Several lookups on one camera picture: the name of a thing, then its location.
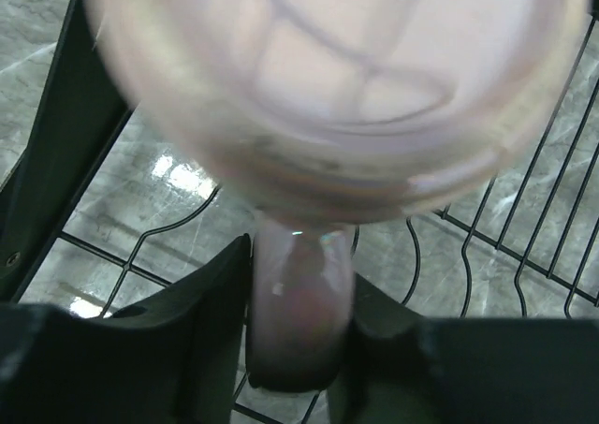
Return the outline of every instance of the marble floor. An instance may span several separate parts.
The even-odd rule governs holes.
[[[0,182],[27,142],[67,1],[0,0]],[[577,294],[569,298],[566,288],[532,268],[551,270],[567,283],[579,277],[581,291],[591,297],[599,293],[599,251],[589,246],[599,219],[599,176],[592,172],[599,146],[599,109],[592,107],[585,127],[580,127],[598,82],[599,28],[592,34],[557,119],[536,156],[537,144],[502,173],[492,189],[482,186],[453,204],[446,215],[430,213],[414,217],[409,224],[396,221],[363,227],[356,269],[396,300],[404,300],[417,273],[408,306],[430,316],[464,312],[468,272],[472,296],[466,316],[520,316],[516,274],[528,316],[564,317],[566,302],[573,317],[599,316],[588,300]],[[533,158],[536,162],[527,177]],[[519,195],[525,180],[527,186]],[[207,200],[214,187],[214,180],[136,113],[65,231],[128,258],[144,231],[184,218]],[[481,208],[483,198],[486,202]],[[572,213],[576,203],[577,211]],[[474,236],[464,230],[472,224]],[[198,218],[144,242],[135,263],[176,281],[235,236],[252,232],[253,226],[251,210],[224,189]],[[489,241],[500,236],[498,251]],[[512,255],[523,254],[532,236],[529,263],[520,264]],[[586,264],[581,266],[587,248]],[[119,274],[120,269],[110,263],[59,240],[22,300],[49,301],[73,314],[96,316]],[[128,274],[109,313],[159,288]],[[312,397],[279,397],[245,386],[239,403],[281,422],[299,423]],[[234,413],[232,422],[255,421]],[[308,422],[327,422],[324,399],[318,400]]]

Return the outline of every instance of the dish rack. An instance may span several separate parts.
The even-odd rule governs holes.
[[[574,76],[583,52],[589,44],[594,26],[595,19],[592,19],[568,85]],[[555,260],[557,260],[564,247],[587,185],[592,178],[593,170],[599,158],[599,146],[592,154],[582,185],[574,198],[565,228],[556,242],[556,251],[552,263],[548,267],[544,267],[530,259],[535,239],[548,218],[552,201],[560,187],[564,173],[571,163],[583,131],[587,126],[592,125],[589,119],[593,104],[599,94],[599,81],[594,84],[590,100],[577,127],[574,140],[563,158],[548,198],[539,208],[533,234],[528,244],[523,251],[517,251],[505,244],[504,241],[505,235],[519,210],[525,189],[533,175],[535,164],[547,144],[549,133],[566,95],[566,90],[567,88],[556,106],[545,134],[536,147],[532,162],[513,199],[498,238],[478,228],[479,221],[492,193],[494,180],[488,184],[482,198],[479,200],[475,217],[471,222],[466,222],[456,216],[452,212],[451,206],[435,212],[441,220],[459,229],[465,236],[461,254],[466,275],[466,287],[461,316],[466,315],[473,294],[472,269],[468,260],[468,249],[473,241],[488,245],[490,248],[510,257],[516,263],[517,268],[514,272],[513,287],[518,293],[520,310],[523,316],[528,311],[526,296],[520,286],[520,278],[524,269],[533,270],[538,276],[549,279],[559,288],[567,291],[563,304],[563,313],[566,317],[571,317],[570,308],[574,297],[580,297],[595,308],[599,307],[599,291],[589,291],[579,285],[599,233],[599,219],[594,223],[589,223],[592,231],[588,240],[585,241],[583,255],[579,266],[576,268],[574,278],[572,280],[565,279],[555,270]],[[29,145],[22,160],[4,184],[0,196],[0,224],[2,225],[3,237],[3,243],[0,247],[0,261],[2,261],[2,267],[0,268],[0,300],[18,302],[57,239],[73,244],[91,255],[117,266],[121,270],[118,281],[110,292],[100,316],[106,315],[109,311],[127,274],[140,276],[161,287],[171,285],[171,281],[161,277],[160,273],[150,272],[138,266],[136,256],[148,238],[170,232],[197,219],[211,206],[219,192],[219,187],[216,187],[194,212],[180,221],[164,227],[147,229],[139,237],[135,248],[127,259],[111,254],[64,231],[66,220],[74,211],[87,186],[109,153],[112,144],[119,137],[131,113],[131,110],[112,86],[95,52],[94,38],[87,27],[82,0],[71,0]],[[49,160],[52,160],[53,164],[48,164],[47,161]],[[411,220],[407,220],[407,226],[416,248],[416,269],[408,294],[403,301],[403,304],[409,307],[419,280],[422,254],[418,234]],[[357,246],[359,246],[359,229],[356,232],[354,249]],[[247,374],[235,389],[235,399],[239,396],[246,382]],[[311,413],[318,401],[319,395],[315,394],[301,419],[302,423],[311,422]],[[271,417],[266,417],[240,404],[236,404],[234,410],[258,422],[281,424]]]

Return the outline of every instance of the metal wire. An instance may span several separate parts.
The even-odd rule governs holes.
[[[472,223],[465,223],[462,220],[460,220],[459,218],[457,218],[456,216],[452,215],[451,214],[451,206],[445,207],[442,211],[435,212],[443,221],[447,222],[448,224],[450,224],[453,227],[456,227],[456,228],[464,231],[466,234],[464,241],[463,241],[463,245],[461,247],[461,259],[463,262],[465,276],[466,276],[465,296],[464,296],[464,302],[463,302],[461,313],[460,313],[461,316],[466,316],[468,314],[470,299],[472,297],[473,279],[472,279],[471,263],[470,263],[470,259],[468,257],[468,251],[471,247],[473,239],[477,239],[478,241],[489,245],[490,247],[494,248],[498,252],[500,252],[506,256],[509,256],[518,262],[518,268],[517,268],[517,270],[515,272],[515,276],[514,276],[514,287],[516,288],[516,291],[518,292],[518,295],[519,295],[520,309],[521,309],[523,316],[527,315],[528,310],[527,310],[526,298],[525,298],[525,295],[524,295],[519,283],[520,283],[521,275],[525,268],[530,269],[532,272],[538,273],[540,276],[544,276],[545,278],[549,279],[551,282],[555,283],[556,285],[559,285],[560,287],[565,288],[568,291],[568,295],[567,295],[567,298],[566,298],[566,300],[564,302],[564,306],[563,306],[563,312],[566,317],[568,317],[568,318],[571,317],[570,308],[571,308],[572,302],[576,296],[578,296],[581,299],[592,304],[592,306],[594,306],[594,307],[599,307],[599,292],[592,294],[592,293],[585,291],[579,287],[579,283],[582,278],[582,274],[583,274],[585,267],[587,266],[587,263],[589,261],[589,258],[590,258],[594,243],[597,239],[597,236],[599,235],[599,218],[597,218],[597,221],[594,224],[592,234],[589,237],[588,243],[586,244],[584,254],[579,262],[579,265],[578,265],[577,271],[576,271],[576,275],[575,275],[573,281],[572,282],[567,281],[566,279],[561,277],[558,273],[556,273],[556,266],[558,264],[561,254],[562,254],[563,248],[565,246],[565,241],[568,238],[568,235],[570,234],[572,225],[575,221],[575,218],[577,217],[580,203],[583,199],[583,196],[584,196],[584,194],[587,190],[587,187],[589,185],[589,182],[592,178],[592,174],[594,173],[594,168],[596,166],[597,160],[599,159],[599,146],[595,149],[595,151],[593,153],[591,162],[590,162],[590,164],[587,168],[587,171],[584,175],[583,182],[582,182],[581,186],[579,187],[576,199],[575,199],[572,209],[569,213],[567,222],[566,222],[565,227],[562,231],[562,234],[559,238],[559,241],[557,242],[556,250],[552,256],[552,259],[551,259],[551,262],[550,262],[548,268],[543,267],[543,266],[539,265],[538,263],[535,263],[534,261],[530,260],[531,251],[532,251],[533,246],[536,242],[536,239],[541,231],[541,228],[548,217],[548,212],[549,212],[549,209],[553,202],[553,199],[555,198],[558,188],[560,187],[560,185],[562,183],[563,176],[564,176],[565,172],[567,171],[568,166],[572,160],[574,152],[577,148],[577,144],[581,140],[582,133],[584,132],[584,130],[588,124],[589,117],[590,117],[591,111],[592,111],[592,107],[594,105],[594,102],[595,102],[597,96],[599,95],[599,80],[594,85],[591,99],[588,102],[588,105],[586,107],[586,110],[584,112],[582,120],[580,121],[580,124],[577,128],[577,132],[574,136],[574,140],[568,150],[567,155],[565,156],[564,160],[562,161],[562,166],[560,168],[559,174],[558,174],[554,184],[552,185],[552,188],[550,190],[550,193],[548,195],[548,199],[547,199],[546,203],[544,204],[542,210],[539,213],[538,220],[537,220],[534,230],[533,230],[533,234],[532,234],[531,238],[528,240],[525,250],[523,252],[519,252],[514,248],[508,247],[504,243],[505,237],[514,221],[516,212],[519,210],[519,205],[524,196],[524,193],[528,186],[528,183],[529,183],[530,179],[532,178],[533,171],[534,171],[534,169],[537,165],[537,162],[540,158],[540,154],[544,150],[545,145],[548,142],[549,133],[551,132],[551,129],[552,129],[552,127],[555,123],[555,120],[558,116],[558,112],[561,109],[562,103],[565,99],[567,89],[568,89],[570,83],[572,82],[572,79],[574,78],[575,72],[579,66],[583,52],[585,51],[585,49],[589,43],[592,31],[594,29],[594,23],[595,23],[595,21],[593,20],[591,25],[589,26],[589,29],[587,31],[587,34],[586,34],[583,44],[581,46],[580,52],[577,56],[575,65],[574,65],[572,72],[570,74],[570,77],[568,79],[567,85],[564,88],[562,95],[560,97],[560,100],[551,115],[551,118],[548,123],[548,128],[547,128],[545,134],[542,136],[542,138],[539,141],[539,144],[535,150],[535,153],[533,155],[531,163],[530,163],[530,165],[524,175],[524,178],[519,186],[514,203],[512,204],[512,206],[508,212],[508,215],[503,223],[499,237],[495,240],[490,235],[487,235],[486,233],[481,232],[480,230],[477,229],[479,222],[481,220],[481,216],[487,206],[489,197],[491,195],[493,186],[495,184],[494,180],[489,183],[487,190],[485,191],[483,197],[481,198]],[[89,254],[99,257],[99,258],[121,268],[121,274],[119,276],[119,279],[118,279],[116,285],[110,292],[109,299],[107,300],[107,303],[102,310],[102,313],[101,313],[102,316],[104,316],[106,314],[109,307],[112,305],[115,298],[117,297],[127,274],[139,276],[143,279],[146,279],[154,284],[157,284],[157,285],[160,285],[163,287],[167,287],[167,286],[171,285],[171,281],[164,279],[163,277],[161,277],[155,273],[152,273],[148,270],[145,270],[145,269],[135,265],[134,261],[139,253],[139,250],[141,249],[143,243],[149,237],[157,235],[157,234],[170,232],[171,230],[181,227],[181,226],[191,222],[198,216],[200,216],[212,204],[212,202],[216,198],[218,192],[219,192],[219,187],[216,187],[214,189],[214,191],[211,193],[211,195],[204,201],[204,203],[202,203],[198,207],[198,209],[196,209],[194,212],[190,213],[189,215],[187,215],[180,221],[173,223],[171,225],[165,226],[165,227],[150,229],[150,230],[144,232],[139,237],[133,251],[131,252],[131,254],[129,255],[127,260],[122,259],[104,249],[101,249],[101,248],[89,243],[88,241],[84,241],[76,236],[73,236],[73,235],[67,233],[67,232],[63,231],[60,234],[60,238],[63,241],[66,241],[74,246],[77,246],[80,249],[88,252]],[[414,225],[413,225],[411,219],[406,220],[406,226],[407,226],[407,229],[412,238],[414,249],[415,249],[415,269],[414,269],[412,283],[408,289],[408,292],[407,292],[404,300],[402,301],[402,303],[404,305],[410,301],[410,299],[413,297],[414,292],[416,290],[418,280],[420,278],[421,258],[422,258],[420,241],[419,241],[417,232],[414,228]],[[353,239],[353,243],[352,243],[352,254],[354,254],[358,248],[359,232],[360,232],[360,229],[359,229],[359,227],[357,227],[355,230],[354,239]],[[252,410],[243,404],[240,404],[238,402],[238,400],[239,400],[242,390],[246,387],[246,385],[247,385],[247,373],[243,376],[243,378],[238,383],[238,385],[235,389],[235,392],[233,395],[235,405],[233,407],[233,410],[237,413],[246,415],[247,417],[255,420],[256,422],[262,422],[262,423],[266,423],[266,424],[285,424],[285,423],[282,423],[281,421],[278,421],[272,417],[267,417],[264,414],[259,413],[256,410]],[[305,414],[303,415],[303,418],[300,421],[301,424],[306,424],[306,423],[310,422],[310,417],[311,417],[312,412],[314,411],[314,408],[318,401],[318,398],[319,398],[319,394],[315,394],[312,397],[310,405],[308,406],[308,409],[306,410]]]

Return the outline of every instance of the tile floor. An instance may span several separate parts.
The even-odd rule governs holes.
[[[26,144],[67,1],[0,0],[0,182],[10,173]],[[543,269],[552,267],[567,282],[573,282],[580,271],[579,288],[594,297],[599,293],[597,248],[591,249],[586,266],[579,264],[599,218],[599,178],[596,172],[589,171],[599,146],[599,109],[590,110],[586,127],[575,139],[597,82],[599,29],[592,35],[503,240],[504,247],[523,253],[546,208],[546,218],[536,233],[529,259]],[[481,210],[477,231],[494,240],[499,238],[535,150],[536,145],[519,164],[498,178]],[[570,163],[560,175],[566,157]],[[571,215],[587,172],[590,176],[586,190],[576,215]],[[136,113],[68,221],[66,232],[127,258],[144,231],[184,218],[206,200],[214,187],[214,181],[200,167],[163,141]],[[449,217],[472,224],[486,188],[483,186],[452,205]],[[549,197],[553,199],[546,207]],[[251,232],[253,225],[250,209],[225,189],[198,218],[149,238],[135,263],[175,281],[215,255],[233,237]],[[414,277],[414,234],[421,257],[418,284],[409,306],[417,312],[459,315],[469,267],[473,294],[468,316],[520,315],[514,276],[521,271],[520,285],[528,314],[564,317],[568,291],[562,286],[528,266],[520,267],[516,259],[495,251],[476,236],[466,244],[469,240],[464,230],[435,214],[415,217],[412,225],[413,233],[404,221],[361,230],[356,268],[393,298],[403,300]],[[557,249],[560,256],[553,260]],[[80,316],[96,316],[105,306],[119,273],[111,264],[66,241],[58,241],[23,301],[50,301]],[[159,286],[129,274],[109,313],[157,289]],[[599,315],[598,309],[578,295],[572,298],[570,311],[574,317]],[[311,400],[312,395],[273,397],[244,387],[239,403],[292,423],[301,422]],[[233,422],[254,421],[234,413]],[[322,399],[316,403],[309,422],[327,422]]]

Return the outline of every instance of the screw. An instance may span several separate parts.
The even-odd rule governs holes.
[[[21,253],[15,253],[7,259],[7,267],[12,267],[21,258]]]

